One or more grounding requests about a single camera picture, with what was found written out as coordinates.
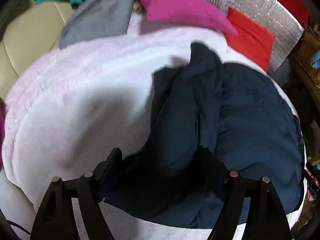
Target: gray cloth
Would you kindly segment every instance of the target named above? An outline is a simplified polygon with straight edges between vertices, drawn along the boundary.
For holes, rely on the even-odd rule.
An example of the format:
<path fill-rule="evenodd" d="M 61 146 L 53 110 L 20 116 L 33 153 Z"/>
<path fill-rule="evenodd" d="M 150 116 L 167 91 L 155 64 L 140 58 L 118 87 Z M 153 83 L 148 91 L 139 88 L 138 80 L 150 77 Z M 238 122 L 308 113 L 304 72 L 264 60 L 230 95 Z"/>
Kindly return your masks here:
<path fill-rule="evenodd" d="M 127 33 L 133 2 L 134 0 L 87 0 L 63 28 L 60 49 L 79 41 Z"/>

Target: wicker basket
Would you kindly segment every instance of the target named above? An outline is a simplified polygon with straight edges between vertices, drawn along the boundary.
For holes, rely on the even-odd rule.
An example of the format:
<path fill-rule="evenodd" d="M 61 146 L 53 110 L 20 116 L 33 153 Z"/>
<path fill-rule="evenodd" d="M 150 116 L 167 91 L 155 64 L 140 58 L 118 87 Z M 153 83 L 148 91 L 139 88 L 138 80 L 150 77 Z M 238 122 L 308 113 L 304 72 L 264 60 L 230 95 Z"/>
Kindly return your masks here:
<path fill-rule="evenodd" d="M 312 82 L 320 90 L 320 69 L 311 67 L 311 57 L 320 50 L 320 44 L 309 34 L 302 39 L 302 45 L 297 53 L 297 61 L 302 66 L 304 71 L 308 74 Z"/>

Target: silver foil sheet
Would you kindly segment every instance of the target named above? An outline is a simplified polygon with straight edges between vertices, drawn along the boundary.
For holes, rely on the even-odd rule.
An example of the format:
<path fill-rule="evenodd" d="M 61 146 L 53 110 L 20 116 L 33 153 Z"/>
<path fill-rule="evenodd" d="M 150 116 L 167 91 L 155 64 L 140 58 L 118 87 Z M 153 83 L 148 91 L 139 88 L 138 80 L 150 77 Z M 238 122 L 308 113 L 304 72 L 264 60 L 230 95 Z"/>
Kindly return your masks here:
<path fill-rule="evenodd" d="M 247 15 L 275 35 L 269 72 L 273 73 L 289 55 L 304 32 L 303 27 L 277 0 L 208 0 L 225 15 L 228 8 Z"/>

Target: cream leather cushion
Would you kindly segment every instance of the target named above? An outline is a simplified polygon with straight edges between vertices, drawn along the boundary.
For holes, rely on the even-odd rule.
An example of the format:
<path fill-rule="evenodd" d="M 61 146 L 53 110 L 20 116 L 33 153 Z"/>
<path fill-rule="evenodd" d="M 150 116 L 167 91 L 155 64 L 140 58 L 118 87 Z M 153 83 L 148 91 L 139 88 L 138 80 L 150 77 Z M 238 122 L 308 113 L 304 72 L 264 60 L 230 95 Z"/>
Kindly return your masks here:
<path fill-rule="evenodd" d="M 0 41 L 0 97 L 40 56 L 59 46 L 59 36 L 73 14 L 67 2 L 44 2 L 14 19 Z"/>

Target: black cable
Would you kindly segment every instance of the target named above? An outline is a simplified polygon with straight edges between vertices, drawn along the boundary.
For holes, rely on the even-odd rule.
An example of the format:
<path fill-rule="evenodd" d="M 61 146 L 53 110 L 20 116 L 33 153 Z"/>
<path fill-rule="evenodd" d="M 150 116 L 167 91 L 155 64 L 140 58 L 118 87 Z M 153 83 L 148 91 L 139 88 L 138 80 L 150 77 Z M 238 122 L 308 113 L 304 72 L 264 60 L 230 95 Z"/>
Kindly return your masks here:
<path fill-rule="evenodd" d="M 9 225 L 17 227 L 17 228 L 21 229 L 23 232 L 27 233 L 29 236 L 31 236 L 30 232 L 28 230 L 24 229 L 22 226 L 16 224 L 15 222 L 10 221 L 10 220 L 7 220 L 7 222 L 9 223 Z"/>

